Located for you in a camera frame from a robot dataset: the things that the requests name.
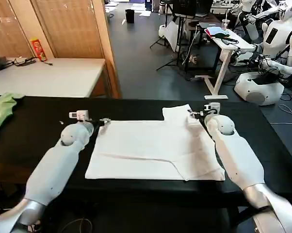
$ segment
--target pringles can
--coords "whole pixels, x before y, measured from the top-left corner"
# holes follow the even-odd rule
[[[47,57],[39,40],[37,38],[33,38],[31,42],[39,60],[45,62],[47,60]]]

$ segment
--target white towel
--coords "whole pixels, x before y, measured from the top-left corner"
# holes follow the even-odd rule
[[[214,142],[188,109],[163,108],[164,121],[112,121],[101,128],[85,177],[225,180]]]

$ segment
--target folded towel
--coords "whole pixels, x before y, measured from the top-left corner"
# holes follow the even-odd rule
[[[12,93],[5,93],[0,96],[0,126],[8,116],[13,114],[12,107],[17,104],[14,99],[19,99],[22,97],[23,95]]]

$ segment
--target trash can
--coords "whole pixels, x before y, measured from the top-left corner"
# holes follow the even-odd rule
[[[131,9],[126,10],[126,19],[127,23],[134,23],[134,10]]]

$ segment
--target white desk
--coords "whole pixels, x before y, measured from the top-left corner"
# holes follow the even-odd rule
[[[0,71],[0,95],[89,97],[103,70],[104,59],[54,58]]]
[[[251,44],[248,44],[245,40],[243,40],[241,37],[239,37],[237,34],[235,34],[233,31],[231,30],[227,30],[229,32],[229,35],[231,39],[235,39],[238,40],[239,43],[236,45],[238,46],[241,50],[249,50],[249,51],[253,51],[253,49],[255,49],[255,47]],[[232,55],[232,52],[234,50],[238,50],[239,48],[236,47],[235,45],[226,45],[222,42],[221,39],[218,38],[212,38],[212,40],[222,49],[222,53],[225,55],[224,60],[223,60],[223,64],[220,68],[217,80],[216,80],[216,84],[215,86],[213,86],[210,82],[210,78],[213,78],[209,75],[195,75],[195,78],[203,78],[205,84],[207,85],[208,89],[211,92],[211,95],[207,95],[204,96],[204,98],[206,100],[227,100],[228,96],[226,95],[219,95],[218,91],[220,89],[220,86],[223,82],[224,76],[226,74],[229,62],[230,62],[230,58]]]
[[[222,5],[220,3],[213,3],[210,12],[215,15],[224,15],[228,9],[231,9],[232,7],[235,6],[237,5],[234,4]]]

